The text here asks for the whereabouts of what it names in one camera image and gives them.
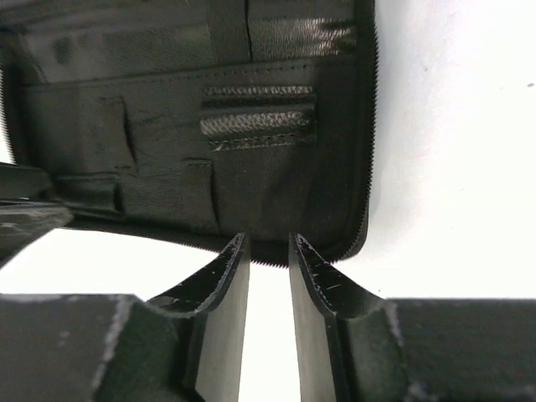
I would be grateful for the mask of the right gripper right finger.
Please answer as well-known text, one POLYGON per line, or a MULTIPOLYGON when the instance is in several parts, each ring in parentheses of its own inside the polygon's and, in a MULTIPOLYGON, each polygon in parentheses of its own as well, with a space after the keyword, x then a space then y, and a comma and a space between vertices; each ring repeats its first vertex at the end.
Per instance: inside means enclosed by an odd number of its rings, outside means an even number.
POLYGON ((304 401, 532 401, 530 299, 383 299, 289 239, 304 401))

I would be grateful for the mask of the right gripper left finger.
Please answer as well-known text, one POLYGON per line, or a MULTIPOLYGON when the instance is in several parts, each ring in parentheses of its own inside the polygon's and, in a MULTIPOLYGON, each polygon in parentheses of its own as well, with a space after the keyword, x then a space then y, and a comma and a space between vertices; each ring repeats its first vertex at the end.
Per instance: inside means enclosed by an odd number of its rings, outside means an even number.
POLYGON ((236 235, 148 301, 130 295, 1 297, 4 401, 235 401, 250 279, 236 235))

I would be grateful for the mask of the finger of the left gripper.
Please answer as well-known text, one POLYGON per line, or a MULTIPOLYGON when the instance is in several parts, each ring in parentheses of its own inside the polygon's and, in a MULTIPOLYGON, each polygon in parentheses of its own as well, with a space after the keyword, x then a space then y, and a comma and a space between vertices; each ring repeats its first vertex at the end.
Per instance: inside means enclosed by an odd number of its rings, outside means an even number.
POLYGON ((8 263, 17 253, 53 229, 73 219, 70 209, 50 200, 49 175, 36 167, 1 164, 1 262, 8 263))

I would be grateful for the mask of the black zip tool case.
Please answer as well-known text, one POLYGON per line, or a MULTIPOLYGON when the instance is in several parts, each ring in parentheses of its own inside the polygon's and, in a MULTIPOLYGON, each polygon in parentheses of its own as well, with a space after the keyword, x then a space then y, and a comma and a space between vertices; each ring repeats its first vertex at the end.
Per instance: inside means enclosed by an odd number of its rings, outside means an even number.
POLYGON ((366 240, 372 1, 4 1, 1 205, 284 266, 366 240))

